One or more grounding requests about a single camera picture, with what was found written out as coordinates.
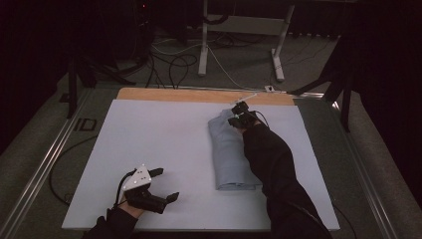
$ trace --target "metal leg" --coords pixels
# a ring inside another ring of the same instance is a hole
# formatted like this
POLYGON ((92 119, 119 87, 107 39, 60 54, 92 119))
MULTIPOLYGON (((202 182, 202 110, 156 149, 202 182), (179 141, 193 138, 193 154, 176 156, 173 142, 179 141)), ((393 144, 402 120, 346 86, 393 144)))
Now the metal leg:
POLYGON ((274 69, 276 71, 276 80, 278 82, 283 82, 285 80, 285 75, 282 69, 282 63, 280 61, 280 52, 282 51, 283 43, 285 42, 286 35, 289 29, 289 24, 291 22, 294 10, 295 10, 295 5, 291 5, 289 7, 288 13, 286 14, 286 17, 283 22, 282 31, 280 33, 280 40, 279 40, 279 44, 277 45, 277 49, 271 50, 274 69))
MULTIPOLYGON (((204 0, 204 17, 208 17, 208 0, 204 0)), ((198 75, 204 77, 207 74, 207 58, 208 58, 208 45, 207 45, 207 31, 208 25, 202 23, 202 48, 201 56, 199 57, 199 71, 198 75)))

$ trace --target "gray towel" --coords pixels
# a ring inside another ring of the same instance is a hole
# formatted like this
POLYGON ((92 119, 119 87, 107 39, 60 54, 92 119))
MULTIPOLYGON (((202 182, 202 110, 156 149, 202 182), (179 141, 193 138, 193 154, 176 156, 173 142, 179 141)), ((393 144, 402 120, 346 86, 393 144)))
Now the gray towel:
POLYGON ((213 144, 213 163, 218 190, 254 190, 262 182, 252 173, 243 152, 243 138, 229 125, 233 113, 224 110, 208 121, 213 144))

